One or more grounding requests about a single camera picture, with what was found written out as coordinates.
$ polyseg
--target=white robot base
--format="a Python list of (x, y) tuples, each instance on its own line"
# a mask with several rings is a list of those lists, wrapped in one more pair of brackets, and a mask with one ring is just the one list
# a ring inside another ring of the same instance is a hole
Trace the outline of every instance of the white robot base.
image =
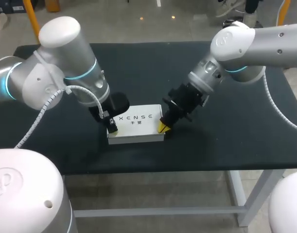
[(0, 150), (0, 233), (77, 233), (61, 174), (30, 150)]

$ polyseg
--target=gray floor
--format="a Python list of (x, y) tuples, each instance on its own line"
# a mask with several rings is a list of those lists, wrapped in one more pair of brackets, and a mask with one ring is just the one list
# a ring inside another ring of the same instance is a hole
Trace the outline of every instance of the gray floor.
[[(265, 0), (259, 6), (259, 20), (273, 26), (280, 0)], [(210, 0), (61, 0), (62, 11), (47, 13), (37, 8), (40, 25), (58, 16), (75, 17), (89, 42), (136, 43), (155, 41), (210, 40), (224, 18), (212, 16)], [(292, 1), (285, 23), (297, 23), (297, 0)], [(35, 44), (25, 14), (10, 15), (0, 32), (0, 58), (17, 46)], [(297, 68), (285, 75), (297, 98)], [(242, 171), (246, 195), (261, 171)], [(128, 207), (230, 205), (224, 172), (167, 172), (66, 177), (75, 209)], [(78, 219), (79, 233), (269, 233), (267, 203), (248, 228), (238, 228), (232, 215), (226, 216), (141, 216)]]

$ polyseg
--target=logo on robot base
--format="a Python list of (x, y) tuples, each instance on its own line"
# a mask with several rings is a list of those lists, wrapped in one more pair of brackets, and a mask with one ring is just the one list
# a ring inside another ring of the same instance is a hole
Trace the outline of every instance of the logo on robot base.
[(10, 198), (22, 187), (23, 178), (20, 172), (13, 168), (0, 168), (0, 197)]

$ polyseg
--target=black tabletop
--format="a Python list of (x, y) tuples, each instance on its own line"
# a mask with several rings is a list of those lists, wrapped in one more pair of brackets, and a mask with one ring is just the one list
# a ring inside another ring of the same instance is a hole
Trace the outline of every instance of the black tabletop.
[[(131, 105), (159, 104), (209, 50), (208, 42), (92, 44), (111, 91)], [(36, 46), (19, 47), (27, 58)], [(269, 90), (297, 124), (297, 101), (281, 69), (267, 68)], [(19, 102), (0, 104), (0, 148), (24, 136), (37, 111)], [(62, 174), (297, 167), (297, 131), (270, 105), (262, 80), (225, 79), (193, 122), (183, 119), (164, 142), (108, 145), (105, 128), (74, 96), (64, 95), (23, 146), (51, 159)]]

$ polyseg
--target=cable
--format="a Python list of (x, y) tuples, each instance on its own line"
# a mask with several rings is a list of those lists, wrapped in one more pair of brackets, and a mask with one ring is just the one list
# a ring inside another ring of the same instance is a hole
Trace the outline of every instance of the cable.
[(282, 119), (291, 127), (293, 127), (294, 129), (297, 130), (297, 125), (292, 123), (288, 118), (286, 118), (286, 116), (280, 111), (280, 109), (276, 106), (276, 104), (273, 101), (273, 98), (271, 98), (271, 95), (269, 93), (269, 89), (268, 89), (268, 85), (267, 85), (267, 80), (266, 80), (266, 75), (264, 74), (263, 76), (263, 80), (264, 80), (264, 86), (265, 86), (265, 92), (267, 94), (267, 97), (271, 103), (271, 105), (273, 106), (273, 108), (275, 109), (275, 111), (279, 114), (280, 117), (282, 117)]
[[(90, 97), (92, 97), (92, 99), (95, 101), (95, 103), (98, 106), (99, 109), (99, 116), (101, 119), (103, 119), (104, 117), (104, 112), (101, 106), (100, 101), (98, 100), (98, 98), (96, 98), (96, 96), (89, 91), (88, 89), (82, 87), (82, 86), (76, 86), (76, 85), (70, 85), (67, 86), (69, 89), (77, 89), (77, 90), (81, 90), (85, 93), (87, 93)], [(32, 124), (32, 126), (30, 127), (30, 129), (28, 130), (28, 132), (25, 134), (25, 136), (20, 140), (20, 142), (15, 146), (15, 149), (20, 149), (22, 147), (22, 145), (26, 142), (26, 140), (31, 136), (31, 134), (33, 133), (33, 131), (35, 130), (35, 128), (37, 127), (37, 125), (40, 123), (43, 115), (45, 114), (46, 110), (48, 109), (49, 105), (51, 104), (51, 102), (60, 94), (62, 94), (65, 91), (65, 89), (59, 89), (57, 90), (48, 100), (47, 102), (45, 102), (45, 104), (43, 105), (42, 109), (40, 110), (40, 113), (38, 114), (36, 120), (34, 121), (34, 123)]]

